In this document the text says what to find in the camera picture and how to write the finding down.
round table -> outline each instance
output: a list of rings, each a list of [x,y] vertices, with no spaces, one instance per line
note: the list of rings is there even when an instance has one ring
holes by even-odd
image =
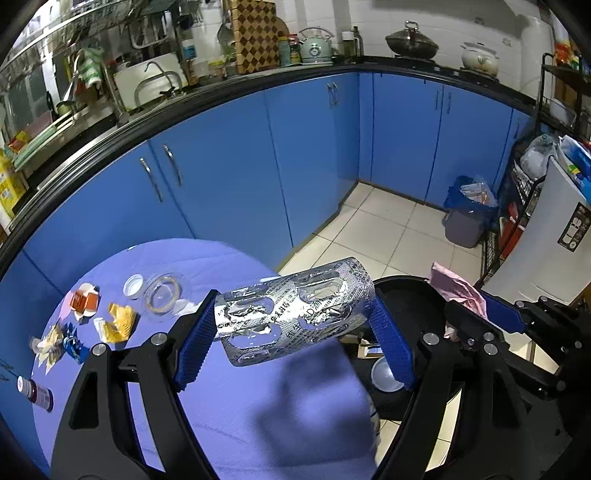
[[[84,282],[98,287],[100,303],[95,317],[111,320],[110,302],[129,304],[140,314],[127,347],[141,345],[155,332],[168,332],[175,322],[171,313],[156,316],[149,312],[141,297],[131,301],[125,298],[122,286],[136,273],[144,278],[166,273],[182,275],[183,298],[195,303],[212,288],[225,292],[274,276],[257,260],[219,242],[168,239],[119,252],[90,270],[72,290]],[[44,335],[58,321],[60,310],[61,303]],[[76,326],[72,313],[63,322]],[[77,329],[87,347],[99,342],[92,318]],[[54,395],[51,413],[33,408],[41,448],[50,465],[61,415],[80,369],[68,354],[47,375],[45,365],[33,367],[31,378]],[[139,385],[129,384],[129,398],[144,460],[163,470]],[[222,480],[353,480],[371,478],[375,472],[368,396],[334,339],[280,359],[240,368],[232,366],[221,343],[214,342],[197,380],[179,394],[179,399]]]

yellow box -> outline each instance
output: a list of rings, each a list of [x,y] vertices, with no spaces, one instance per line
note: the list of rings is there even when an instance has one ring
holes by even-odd
[[[12,207],[27,191],[20,174],[14,171],[14,166],[0,153],[0,203],[10,217],[14,217]]]

blue gripper pad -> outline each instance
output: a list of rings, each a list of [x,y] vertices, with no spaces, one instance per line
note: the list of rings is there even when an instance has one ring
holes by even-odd
[[[368,319],[394,378],[411,390],[417,381],[413,370],[413,353],[396,327],[382,301],[375,297],[374,309]]]
[[[216,300],[213,298],[201,318],[195,322],[193,331],[187,337],[178,354],[177,373],[174,376],[174,381],[181,390],[187,388],[187,385],[197,378],[205,356],[209,352],[209,347],[216,336],[217,327],[213,311],[215,303]]]
[[[486,301],[486,316],[492,323],[508,333],[525,332],[525,324],[521,321],[521,315],[515,307],[483,290],[480,291],[480,295]]]

blue trash bag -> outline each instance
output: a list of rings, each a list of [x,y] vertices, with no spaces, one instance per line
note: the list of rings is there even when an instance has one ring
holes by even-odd
[[[488,189],[489,205],[471,200],[462,193],[462,186],[473,183],[482,183],[483,187]],[[466,215],[479,217],[484,223],[485,229],[493,228],[499,209],[495,195],[484,180],[464,175],[456,178],[453,185],[449,187],[443,207],[446,210],[458,210]]]

blue kitchen cabinet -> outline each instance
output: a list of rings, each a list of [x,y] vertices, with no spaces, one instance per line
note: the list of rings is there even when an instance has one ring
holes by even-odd
[[[60,292],[23,252],[19,253],[0,281],[0,359],[12,367],[14,374],[30,378],[35,354],[28,347],[29,339],[42,337],[47,320],[60,299]],[[0,380],[0,414],[31,460],[48,473],[33,420],[33,408],[39,407],[33,407],[18,392],[17,379],[3,367],[0,367]]]
[[[338,209],[333,81],[321,77],[264,92],[295,247]]]
[[[513,114],[511,115],[511,125],[509,126],[509,134],[507,135],[507,141],[505,142],[505,149],[501,158],[501,164],[499,165],[499,169],[496,172],[496,179],[492,187],[494,192],[498,192],[499,188],[501,188],[501,183],[503,181],[503,177],[505,176],[507,163],[509,162],[509,156],[511,155],[511,148],[526,130],[529,121],[530,116],[527,115],[527,113],[513,109]]]
[[[371,181],[424,200],[433,169],[443,86],[374,73],[374,154]]]
[[[125,248],[192,237],[145,142],[71,195],[41,224],[25,251],[65,293],[87,271]]]
[[[374,154],[374,74],[359,74],[359,179],[371,181]]]
[[[443,207],[460,175],[482,177],[492,186],[505,149],[511,107],[445,85],[437,153],[427,202]]]
[[[343,200],[359,177],[359,75],[334,77],[337,195]]]
[[[275,268],[293,246],[263,95],[200,113],[150,145],[197,238],[226,242]]]

